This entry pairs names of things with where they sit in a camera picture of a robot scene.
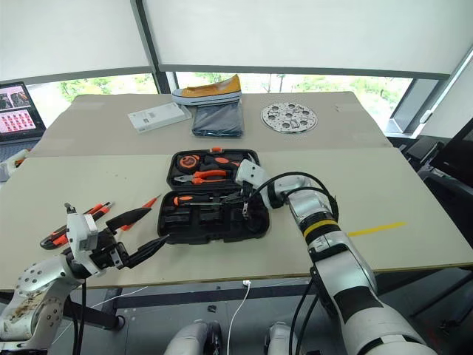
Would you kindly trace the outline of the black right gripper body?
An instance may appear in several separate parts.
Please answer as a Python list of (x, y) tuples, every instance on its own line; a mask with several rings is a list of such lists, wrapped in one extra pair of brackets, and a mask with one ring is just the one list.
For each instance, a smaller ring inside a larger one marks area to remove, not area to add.
[(253, 203), (261, 200), (260, 191), (251, 183), (243, 183), (240, 199), (244, 203)]

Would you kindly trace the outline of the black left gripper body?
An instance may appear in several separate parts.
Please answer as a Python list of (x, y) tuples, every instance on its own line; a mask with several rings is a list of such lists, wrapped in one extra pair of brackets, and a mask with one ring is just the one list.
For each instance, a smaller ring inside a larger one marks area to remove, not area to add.
[(124, 244), (107, 234), (98, 235), (97, 245), (89, 257), (100, 270), (111, 267), (122, 269), (129, 261), (129, 254)]

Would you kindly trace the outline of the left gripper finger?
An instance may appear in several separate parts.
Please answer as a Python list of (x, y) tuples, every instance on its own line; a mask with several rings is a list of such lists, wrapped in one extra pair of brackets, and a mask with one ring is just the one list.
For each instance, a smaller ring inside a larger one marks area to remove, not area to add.
[(160, 237), (154, 240), (149, 241), (147, 244), (141, 246), (137, 251), (123, 261), (123, 265), (127, 268), (134, 268), (135, 266), (146, 261), (153, 255), (155, 255), (165, 244), (169, 235)]
[(146, 214), (148, 214), (152, 209), (149, 207), (140, 207), (137, 209), (129, 210), (120, 214), (116, 217), (113, 217), (110, 220), (106, 221), (107, 228), (112, 231), (116, 232), (118, 229), (121, 229), (124, 226), (130, 226), (141, 218), (143, 218)]

